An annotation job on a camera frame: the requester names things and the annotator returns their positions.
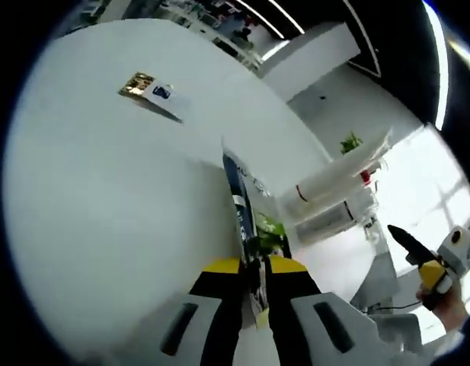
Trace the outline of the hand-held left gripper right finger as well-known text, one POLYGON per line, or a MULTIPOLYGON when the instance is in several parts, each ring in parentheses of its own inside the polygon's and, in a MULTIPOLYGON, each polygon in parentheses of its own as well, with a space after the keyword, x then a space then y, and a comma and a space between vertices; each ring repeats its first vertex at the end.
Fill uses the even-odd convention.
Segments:
POLYGON ((269 324, 281 365, 381 364, 376 324, 333 293, 323 294, 306 267, 266 260, 269 324))

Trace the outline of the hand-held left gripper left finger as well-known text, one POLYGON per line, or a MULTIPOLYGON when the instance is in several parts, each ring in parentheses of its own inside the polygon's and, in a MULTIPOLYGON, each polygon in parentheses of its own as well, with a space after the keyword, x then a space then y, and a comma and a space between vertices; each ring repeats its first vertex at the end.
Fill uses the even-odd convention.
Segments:
POLYGON ((188 293, 156 310, 140 330, 138 365, 231 365, 241 329, 241 261, 203 269, 188 293))

